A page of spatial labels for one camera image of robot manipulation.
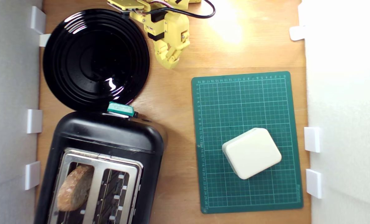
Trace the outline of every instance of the green cutting mat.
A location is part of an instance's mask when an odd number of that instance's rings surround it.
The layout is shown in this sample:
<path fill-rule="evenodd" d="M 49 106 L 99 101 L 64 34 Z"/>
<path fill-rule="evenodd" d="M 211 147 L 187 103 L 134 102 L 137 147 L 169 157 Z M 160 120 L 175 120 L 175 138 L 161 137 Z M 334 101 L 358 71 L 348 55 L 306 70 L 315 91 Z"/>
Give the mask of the green cutting mat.
<path fill-rule="evenodd" d="M 290 73 L 197 77 L 192 96 L 202 212 L 303 207 Z M 282 160 L 242 180 L 221 146 L 257 127 L 268 129 Z"/>

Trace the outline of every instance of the toaster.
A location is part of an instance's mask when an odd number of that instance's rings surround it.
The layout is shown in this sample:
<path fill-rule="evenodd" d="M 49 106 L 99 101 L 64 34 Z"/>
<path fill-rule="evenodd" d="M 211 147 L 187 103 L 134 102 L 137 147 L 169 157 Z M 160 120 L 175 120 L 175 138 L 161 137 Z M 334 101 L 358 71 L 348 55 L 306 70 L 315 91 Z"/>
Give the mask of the toaster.
<path fill-rule="evenodd" d="M 34 224 L 149 223 L 166 140 L 162 126 L 145 119 L 111 112 L 66 115 L 54 132 Z M 60 211 L 57 192 L 79 165 L 94 168 L 87 201 Z"/>

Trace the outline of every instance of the wooden table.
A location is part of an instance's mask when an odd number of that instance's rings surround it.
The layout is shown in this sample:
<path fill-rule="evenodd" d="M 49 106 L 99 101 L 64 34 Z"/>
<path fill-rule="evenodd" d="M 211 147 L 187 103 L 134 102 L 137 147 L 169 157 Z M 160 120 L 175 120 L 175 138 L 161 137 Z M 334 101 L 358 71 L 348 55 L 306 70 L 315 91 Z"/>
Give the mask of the wooden table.
<path fill-rule="evenodd" d="M 132 103 L 141 114 L 164 125 L 169 144 L 164 154 L 151 216 L 152 224 L 193 223 L 303 223 L 311 222 L 310 196 L 305 191 L 305 169 L 310 167 L 304 150 L 307 126 L 306 78 L 303 41 L 292 42 L 289 27 L 298 25 L 300 0 L 212 0 L 217 14 L 207 20 L 190 18 L 191 46 L 174 70 L 166 70 L 151 52 L 149 79 Z M 88 8 L 109 8 L 104 0 L 44 0 L 47 33 L 69 15 Z M 208 14 L 205 3 L 191 11 Z M 193 127 L 191 78 L 253 72 L 290 71 L 303 177 L 304 208 L 266 212 L 204 215 L 200 212 L 199 185 Z M 42 172 L 57 122 L 69 108 L 48 89 L 43 73 L 40 109 L 44 111 L 37 159 Z"/>

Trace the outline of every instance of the black plate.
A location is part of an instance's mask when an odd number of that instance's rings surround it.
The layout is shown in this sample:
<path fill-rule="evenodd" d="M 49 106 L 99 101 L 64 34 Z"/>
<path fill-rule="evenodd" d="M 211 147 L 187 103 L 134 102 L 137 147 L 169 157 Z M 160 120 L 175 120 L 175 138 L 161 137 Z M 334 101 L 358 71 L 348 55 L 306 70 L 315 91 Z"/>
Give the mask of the black plate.
<path fill-rule="evenodd" d="M 79 111 L 130 103 L 149 73 L 145 38 L 133 21 L 105 9 L 71 15 L 52 32 L 43 57 L 52 93 Z"/>

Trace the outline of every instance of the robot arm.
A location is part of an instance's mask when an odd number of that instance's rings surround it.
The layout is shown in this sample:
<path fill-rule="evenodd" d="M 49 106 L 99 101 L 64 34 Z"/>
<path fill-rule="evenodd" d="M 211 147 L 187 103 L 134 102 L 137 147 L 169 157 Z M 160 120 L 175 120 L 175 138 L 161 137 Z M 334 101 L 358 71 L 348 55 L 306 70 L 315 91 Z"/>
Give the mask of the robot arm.
<path fill-rule="evenodd" d="M 108 4 L 123 13 L 129 13 L 131 18 L 144 25 L 144 31 L 153 40 L 157 60 L 167 69 L 178 64 L 179 56 L 190 44 L 189 19 L 185 14 L 195 14 L 182 10 L 188 9 L 189 3 L 198 2 L 201 0 L 108 0 Z M 212 17 L 215 14 L 215 8 L 212 7 L 211 15 L 197 16 Z"/>

